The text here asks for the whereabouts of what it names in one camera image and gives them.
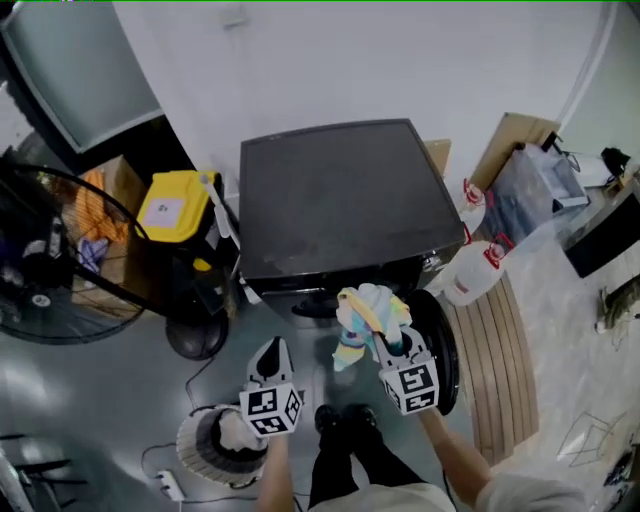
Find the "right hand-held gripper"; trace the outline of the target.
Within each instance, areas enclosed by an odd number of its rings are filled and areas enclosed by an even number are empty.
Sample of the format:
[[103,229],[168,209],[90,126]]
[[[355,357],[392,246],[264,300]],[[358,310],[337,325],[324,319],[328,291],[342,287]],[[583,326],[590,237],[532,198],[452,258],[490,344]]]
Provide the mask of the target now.
[[438,405],[439,380],[435,358],[424,345],[422,335],[410,326],[402,327],[402,348],[408,355],[394,356],[384,335],[373,333],[381,369],[379,379],[387,397],[402,415]]

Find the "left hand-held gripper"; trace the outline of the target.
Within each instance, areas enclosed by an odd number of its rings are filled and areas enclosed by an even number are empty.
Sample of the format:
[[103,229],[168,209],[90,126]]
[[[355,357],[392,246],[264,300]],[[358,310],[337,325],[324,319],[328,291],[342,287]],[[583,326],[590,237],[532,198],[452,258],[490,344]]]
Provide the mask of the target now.
[[296,430],[303,399],[293,384],[294,372],[288,344],[282,337],[267,341],[252,356],[239,400],[242,418],[257,438]]

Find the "pastel striped clothes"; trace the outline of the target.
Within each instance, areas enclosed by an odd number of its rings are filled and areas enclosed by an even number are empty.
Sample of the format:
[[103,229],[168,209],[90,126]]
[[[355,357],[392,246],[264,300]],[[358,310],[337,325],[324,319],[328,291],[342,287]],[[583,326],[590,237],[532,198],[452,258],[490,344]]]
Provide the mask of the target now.
[[333,368],[341,372],[362,359],[369,350],[373,360],[379,356],[375,334],[386,340],[392,354],[402,353],[401,328],[412,323],[409,306],[384,285],[363,283],[343,288],[337,295],[336,318],[342,326]]

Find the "cream white clothes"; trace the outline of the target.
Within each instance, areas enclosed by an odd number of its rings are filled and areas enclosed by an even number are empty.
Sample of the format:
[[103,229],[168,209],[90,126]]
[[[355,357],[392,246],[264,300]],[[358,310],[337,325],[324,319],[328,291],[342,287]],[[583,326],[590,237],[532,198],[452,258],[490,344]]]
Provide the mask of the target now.
[[236,410],[225,409],[221,413],[219,428],[220,444],[228,450],[261,451],[267,447],[267,441],[256,437]]

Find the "white laundry basket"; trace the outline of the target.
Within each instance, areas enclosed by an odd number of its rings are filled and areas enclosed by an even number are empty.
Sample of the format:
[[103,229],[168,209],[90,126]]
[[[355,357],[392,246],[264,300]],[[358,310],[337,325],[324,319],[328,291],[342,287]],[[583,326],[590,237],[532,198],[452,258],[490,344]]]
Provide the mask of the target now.
[[261,451],[224,448],[220,444],[219,419],[225,409],[241,413],[237,405],[207,406],[192,411],[179,427],[177,456],[184,467],[194,474],[240,490],[261,479],[268,442]]

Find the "black washing machine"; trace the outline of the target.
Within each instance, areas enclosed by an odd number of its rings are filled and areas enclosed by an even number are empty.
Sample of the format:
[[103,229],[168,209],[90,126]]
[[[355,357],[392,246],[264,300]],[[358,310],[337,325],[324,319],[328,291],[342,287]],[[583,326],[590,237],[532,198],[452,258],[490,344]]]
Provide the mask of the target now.
[[334,325],[346,287],[381,284],[408,296],[465,239],[444,181],[407,119],[244,141],[239,188],[241,275],[301,328]]

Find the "person's left forearm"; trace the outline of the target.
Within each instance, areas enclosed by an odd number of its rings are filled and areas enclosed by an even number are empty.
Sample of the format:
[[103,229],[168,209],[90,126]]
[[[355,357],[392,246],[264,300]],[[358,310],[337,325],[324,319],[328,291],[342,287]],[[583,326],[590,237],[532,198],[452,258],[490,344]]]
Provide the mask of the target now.
[[257,512],[294,512],[289,442],[285,435],[269,440],[256,507]]

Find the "person's right forearm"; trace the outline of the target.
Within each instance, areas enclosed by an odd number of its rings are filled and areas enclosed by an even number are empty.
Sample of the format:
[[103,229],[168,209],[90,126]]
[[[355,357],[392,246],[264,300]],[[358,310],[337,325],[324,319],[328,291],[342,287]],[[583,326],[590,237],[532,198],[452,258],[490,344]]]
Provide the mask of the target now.
[[480,493],[492,480],[489,464],[474,446],[449,429],[436,408],[418,416],[451,488],[461,502],[475,508]]

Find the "person's right black shoe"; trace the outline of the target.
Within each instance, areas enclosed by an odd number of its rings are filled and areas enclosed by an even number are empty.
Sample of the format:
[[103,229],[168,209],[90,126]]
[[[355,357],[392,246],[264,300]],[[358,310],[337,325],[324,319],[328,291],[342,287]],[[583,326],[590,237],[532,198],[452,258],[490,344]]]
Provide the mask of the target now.
[[343,410],[346,422],[353,428],[377,428],[377,418],[373,409],[367,404],[350,404]]

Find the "person's black trousers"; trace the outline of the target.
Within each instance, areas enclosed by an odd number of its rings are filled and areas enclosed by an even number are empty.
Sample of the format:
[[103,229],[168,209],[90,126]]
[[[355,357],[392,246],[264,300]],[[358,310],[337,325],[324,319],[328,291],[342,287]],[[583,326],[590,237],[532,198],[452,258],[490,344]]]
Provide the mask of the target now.
[[351,456],[363,466],[370,486],[400,487],[425,484],[386,446],[380,431],[363,426],[336,424],[323,429],[319,454],[312,471],[309,509],[359,491],[352,473]]

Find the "white power strip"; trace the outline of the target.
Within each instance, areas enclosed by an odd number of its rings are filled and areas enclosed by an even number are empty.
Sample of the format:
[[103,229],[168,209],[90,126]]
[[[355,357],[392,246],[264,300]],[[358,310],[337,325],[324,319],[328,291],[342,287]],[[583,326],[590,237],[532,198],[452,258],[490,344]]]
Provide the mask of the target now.
[[157,473],[160,480],[161,491],[173,502],[182,503],[186,499],[186,495],[182,490],[178,480],[170,470],[160,470]]

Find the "person's white shirt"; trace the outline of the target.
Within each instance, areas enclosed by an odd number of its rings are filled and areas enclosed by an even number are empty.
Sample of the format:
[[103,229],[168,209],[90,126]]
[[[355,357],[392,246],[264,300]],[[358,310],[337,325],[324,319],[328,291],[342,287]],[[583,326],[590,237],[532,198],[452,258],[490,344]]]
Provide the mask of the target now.
[[[558,481],[499,473],[481,490],[473,512],[588,512],[584,494]],[[370,485],[309,512],[456,512],[439,487]]]

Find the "tall cardboard sheet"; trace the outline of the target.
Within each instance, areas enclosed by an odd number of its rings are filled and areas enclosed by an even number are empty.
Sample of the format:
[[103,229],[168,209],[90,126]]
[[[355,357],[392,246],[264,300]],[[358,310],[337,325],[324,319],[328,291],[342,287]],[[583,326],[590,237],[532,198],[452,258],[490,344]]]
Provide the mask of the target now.
[[506,112],[470,181],[482,191],[488,190],[518,144],[541,145],[552,132],[558,132],[559,129],[560,123],[557,121]]

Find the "brown cardboard box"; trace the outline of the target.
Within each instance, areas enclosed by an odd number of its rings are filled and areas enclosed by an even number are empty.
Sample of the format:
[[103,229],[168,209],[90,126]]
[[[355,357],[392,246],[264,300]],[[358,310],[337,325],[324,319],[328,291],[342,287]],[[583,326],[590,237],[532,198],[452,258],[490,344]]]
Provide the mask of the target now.
[[[128,238],[124,244],[109,242],[109,248],[101,264],[100,277],[114,283],[138,299],[146,300],[151,296],[149,272],[145,268],[147,244],[138,230],[129,221],[138,214],[147,192],[141,178],[131,168],[124,157],[118,156],[84,173],[81,179],[110,196],[105,199],[107,212],[115,219],[128,225]],[[76,218],[76,196],[73,203],[74,213],[68,221],[70,236],[76,246],[83,233]]]

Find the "grey framed board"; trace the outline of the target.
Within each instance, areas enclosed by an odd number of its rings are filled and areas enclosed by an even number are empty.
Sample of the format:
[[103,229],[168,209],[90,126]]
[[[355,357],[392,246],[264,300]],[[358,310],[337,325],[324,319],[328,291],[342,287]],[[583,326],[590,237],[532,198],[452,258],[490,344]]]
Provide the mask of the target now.
[[79,153],[163,113],[109,1],[21,1],[0,22],[0,38]]

